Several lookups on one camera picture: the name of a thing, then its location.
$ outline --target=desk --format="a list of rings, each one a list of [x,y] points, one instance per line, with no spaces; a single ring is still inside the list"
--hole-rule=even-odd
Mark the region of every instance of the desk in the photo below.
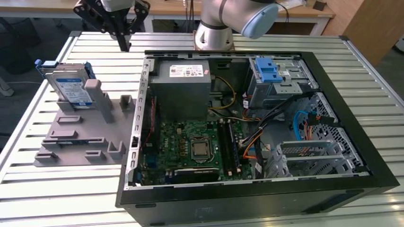
[[[152,7],[149,16],[144,21],[147,32],[153,32],[152,20],[185,20],[185,11],[181,0],[147,0]],[[77,0],[1,0],[0,17],[37,17],[37,18],[79,18],[72,8]],[[200,3],[195,3],[195,19],[200,20]],[[332,10],[325,7],[324,11],[312,7],[299,6],[289,9],[291,23],[313,23],[311,35],[321,35],[329,19],[335,16]],[[285,11],[279,13],[277,22],[285,21]]]
[[[137,33],[129,52],[107,34],[83,32],[69,37],[57,59],[89,61],[101,89],[111,98],[137,97],[144,50],[192,50],[192,34]],[[236,50],[308,51],[324,70],[371,137],[401,186],[329,213],[213,222],[197,226],[341,227],[401,226],[404,211],[404,110],[392,91],[353,45],[329,36],[265,35],[255,40],[235,35]],[[115,207],[120,165],[41,167],[32,165],[56,116],[57,94],[44,81],[0,154],[0,218],[4,227],[140,227]]]

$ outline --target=blue drive bay latch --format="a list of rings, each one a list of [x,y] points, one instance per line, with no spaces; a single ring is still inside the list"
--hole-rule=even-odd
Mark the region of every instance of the blue drive bay latch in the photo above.
[[[271,58],[256,58],[255,66],[264,83],[281,83],[284,81],[283,77],[279,76],[277,66]]]

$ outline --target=metal table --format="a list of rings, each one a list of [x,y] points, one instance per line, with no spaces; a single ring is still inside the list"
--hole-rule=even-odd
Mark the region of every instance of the metal table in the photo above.
[[[191,50],[189,34],[140,33],[129,53],[109,35],[69,37],[57,60],[89,61],[111,98],[136,98],[144,50]],[[313,52],[401,184],[331,213],[203,223],[195,226],[403,226],[404,102],[349,41],[337,37],[272,35],[251,41],[235,35],[237,50]],[[59,109],[44,81],[0,155],[0,226],[139,226],[115,207],[119,165],[36,168],[40,142]]]

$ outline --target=yellow wire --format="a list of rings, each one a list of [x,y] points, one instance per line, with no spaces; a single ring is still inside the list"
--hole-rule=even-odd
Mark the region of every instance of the yellow wire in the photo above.
[[[223,79],[221,77],[219,77],[219,76],[216,76],[219,79],[221,79],[221,81],[228,85],[228,87],[229,87],[229,89],[232,89],[232,92],[233,92],[233,100],[232,100],[232,102],[228,104],[228,105],[225,105],[225,106],[219,106],[219,107],[209,107],[209,110],[221,110],[221,109],[225,109],[225,108],[228,108],[233,103],[235,103],[235,101],[236,101],[236,92],[235,92],[235,90],[233,90],[233,87],[229,85],[229,83],[227,82],[227,80],[225,79]]]

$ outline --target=sticker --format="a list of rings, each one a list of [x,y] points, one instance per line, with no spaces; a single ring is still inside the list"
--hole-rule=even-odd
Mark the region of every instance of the sticker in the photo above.
[[[56,79],[60,92],[67,97],[69,103],[77,106],[88,106],[92,104],[92,99],[84,90],[84,83],[79,78]]]
[[[248,109],[248,101],[247,100],[243,100],[243,107],[245,108],[245,109]]]
[[[203,65],[172,65],[169,77],[203,77]]]
[[[255,169],[259,171],[259,173],[261,173],[263,166],[257,162],[255,163]]]
[[[281,75],[281,76],[291,76],[288,70],[287,70],[287,71],[279,71],[277,73],[279,73],[279,75]]]

